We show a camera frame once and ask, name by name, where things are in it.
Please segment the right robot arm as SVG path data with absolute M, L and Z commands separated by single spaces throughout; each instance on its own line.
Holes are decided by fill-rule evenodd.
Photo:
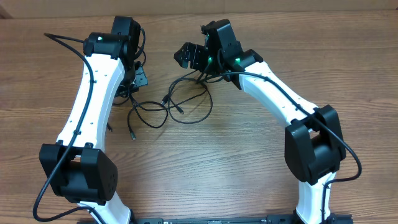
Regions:
M 319 108 L 277 78 L 254 50 L 243 50 L 227 19 L 201 27 L 203 45 L 186 42 L 174 53 L 183 68 L 200 71 L 199 82 L 221 77 L 257 99 L 285 129 L 285 162 L 298 179 L 298 204 L 291 215 L 269 215 L 266 223 L 352 223 L 329 209 L 331 181 L 346 157 L 337 112 Z

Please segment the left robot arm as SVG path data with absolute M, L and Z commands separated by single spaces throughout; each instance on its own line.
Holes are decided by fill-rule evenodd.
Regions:
M 83 63 L 83 74 L 67 123 L 53 144 L 43 144 L 39 161 L 47 176 L 32 209 L 38 222 L 51 222 L 86 210 L 97 223 L 135 223 L 130 208 L 116 192 L 118 168 L 105 154 L 104 140 L 115 97 L 129 98 L 148 84 L 138 57 L 145 32 L 131 17 L 116 16 L 111 32 L 92 32 L 83 52 L 71 51 Z M 47 188 L 77 204 L 53 217 L 38 214 Z

